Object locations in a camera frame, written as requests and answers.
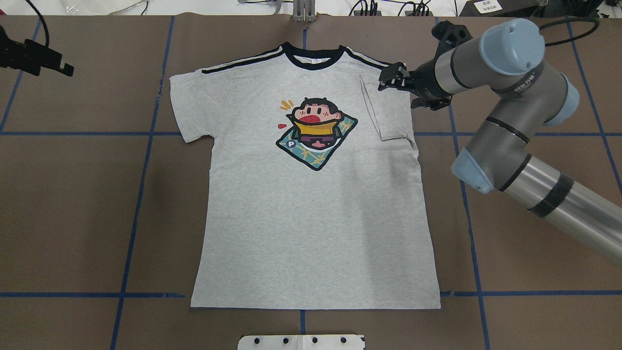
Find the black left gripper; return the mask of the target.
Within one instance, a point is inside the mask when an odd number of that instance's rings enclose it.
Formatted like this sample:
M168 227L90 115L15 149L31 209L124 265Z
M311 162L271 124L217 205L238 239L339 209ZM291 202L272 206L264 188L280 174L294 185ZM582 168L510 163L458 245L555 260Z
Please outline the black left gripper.
M41 67L73 77L75 67L64 61L61 53L47 51L40 59L42 44L26 39L18 42L9 38L4 27L0 27L0 67L21 70L39 76Z

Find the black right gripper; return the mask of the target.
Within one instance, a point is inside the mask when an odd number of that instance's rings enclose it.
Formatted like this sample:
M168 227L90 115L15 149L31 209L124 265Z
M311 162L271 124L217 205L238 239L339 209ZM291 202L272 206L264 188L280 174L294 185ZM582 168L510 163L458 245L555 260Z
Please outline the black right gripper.
M394 88L410 91L417 96L411 108L428 108L431 111L451 105L452 95L441 88L435 75L435 61L429 61L414 71L407 71L402 62L395 62L380 71L378 91Z

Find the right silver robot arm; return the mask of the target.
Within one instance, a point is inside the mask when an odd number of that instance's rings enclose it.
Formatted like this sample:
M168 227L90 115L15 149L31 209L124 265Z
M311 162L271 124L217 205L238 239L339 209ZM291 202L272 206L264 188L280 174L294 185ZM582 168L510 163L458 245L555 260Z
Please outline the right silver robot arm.
M543 126L571 117L579 95L544 60L538 26L514 18L473 37L463 25L442 21L432 36L431 60L409 71L393 63L380 71L380 91L415 95L411 108L438 110L465 91L489 87L500 99L456 160L452 173L480 193L506 193L531 214L621 264L621 208L526 151Z

